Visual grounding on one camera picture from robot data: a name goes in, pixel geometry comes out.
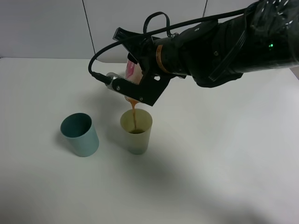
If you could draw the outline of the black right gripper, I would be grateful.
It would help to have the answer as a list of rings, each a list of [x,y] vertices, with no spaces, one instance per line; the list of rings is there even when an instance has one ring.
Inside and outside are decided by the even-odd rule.
[[[139,35],[141,34],[120,27],[113,35],[113,40],[122,42],[122,46],[128,51],[128,60],[139,63],[143,74],[139,84],[120,81],[121,90],[117,92],[153,106],[173,78],[172,74],[165,73],[159,68],[156,60],[158,45],[166,43],[171,38],[150,37],[145,39]]]

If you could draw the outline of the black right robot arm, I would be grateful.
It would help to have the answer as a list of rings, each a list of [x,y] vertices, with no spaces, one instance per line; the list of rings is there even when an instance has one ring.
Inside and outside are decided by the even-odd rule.
[[[123,45],[128,59],[140,65],[143,77],[138,84],[118,77],[110,88],[154,105],[174,77],[191,76],[198,86],[213,88],[247,72],[297,66],[299,3],[261,0],[223,23],[213,19],[178,35]]]

